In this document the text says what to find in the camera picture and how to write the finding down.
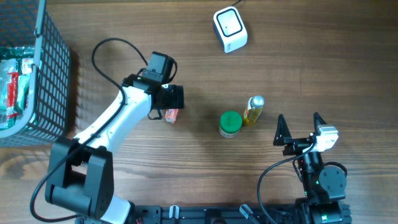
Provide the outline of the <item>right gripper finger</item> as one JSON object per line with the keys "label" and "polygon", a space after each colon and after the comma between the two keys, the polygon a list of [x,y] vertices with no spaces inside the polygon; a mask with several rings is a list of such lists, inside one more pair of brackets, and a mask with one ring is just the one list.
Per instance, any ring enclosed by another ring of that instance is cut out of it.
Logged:
{"label": "right gripper finger", "polygon": [[277,130],[273,141],[274,146],[284,146],[292,143],[292,136],[283,114],[278,116]]}
{"label": "right gripper finger", "polygon": [[320,116],[318,112],[315,112],[313,114],[313,122],[315,130],[319,130],[321,127],[324,127],[324,125],[327,125],[327,123],[324,121],[324,119]]}

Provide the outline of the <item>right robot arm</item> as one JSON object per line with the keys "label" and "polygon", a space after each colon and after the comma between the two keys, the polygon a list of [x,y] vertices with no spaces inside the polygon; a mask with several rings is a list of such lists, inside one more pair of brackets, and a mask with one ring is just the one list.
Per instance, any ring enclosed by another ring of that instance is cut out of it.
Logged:
{"label": "right robot arm", "polygon": [[314,132],[307,138],[294,139],[284,115],[280,114],[273,145],[284,146],[285,156],[295,156],[296,174],[303,184],[305,197],[295,202],[300,223],[350,223],[346,198],[348,171],[338,162],[323,162],[321,153],[338,140],[338,130],[327,124],[318,113],[313,114]]}

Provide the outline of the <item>red tissue pack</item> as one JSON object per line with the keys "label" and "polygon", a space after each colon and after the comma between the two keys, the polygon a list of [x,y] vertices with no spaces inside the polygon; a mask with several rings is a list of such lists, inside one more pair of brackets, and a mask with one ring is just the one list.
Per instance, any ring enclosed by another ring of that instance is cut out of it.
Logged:
{"label": "red tissue pack", "polygon": [[168,123],[174,123],[177,120],[178,109],[168,109],[165,111],[165,120]]}

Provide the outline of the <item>green lid jar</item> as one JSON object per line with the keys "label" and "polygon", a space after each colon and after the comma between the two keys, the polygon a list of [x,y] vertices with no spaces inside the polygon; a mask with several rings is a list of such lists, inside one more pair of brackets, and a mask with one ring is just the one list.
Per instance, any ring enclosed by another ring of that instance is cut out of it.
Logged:
{"label": "green lid jar", "polygon": [[224,138],[234,138],[241,130],[243,119],[237,111],[225,111],[219,121],[219,132]]}

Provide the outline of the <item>yellow oil bottle silver cap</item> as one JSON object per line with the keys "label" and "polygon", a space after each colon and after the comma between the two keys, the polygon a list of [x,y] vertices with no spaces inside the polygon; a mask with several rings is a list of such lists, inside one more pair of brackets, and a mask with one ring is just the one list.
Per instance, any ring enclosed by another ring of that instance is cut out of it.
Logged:
{"label": "yellow oil bottle silver cap", "polygon": [[251,126],[256,123],[259,115],[262,113],[265,100],[262,96],[253,96],[249,99],[247,107],[243,113],[243,124]]}

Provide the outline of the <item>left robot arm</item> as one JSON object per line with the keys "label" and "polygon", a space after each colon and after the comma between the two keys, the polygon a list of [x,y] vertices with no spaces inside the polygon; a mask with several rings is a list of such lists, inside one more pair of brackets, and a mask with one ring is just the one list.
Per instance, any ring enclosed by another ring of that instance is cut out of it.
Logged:
{"label": "left robot arm", "polygon": [[176,61],[153,52],[149,63],[118,85],[119,93],[95,122],[52,146],[44,197],[101,223],[135,223],[136,206],[114,193],[113,154],[152,110],[182,109],[183,87],[173,85]]}

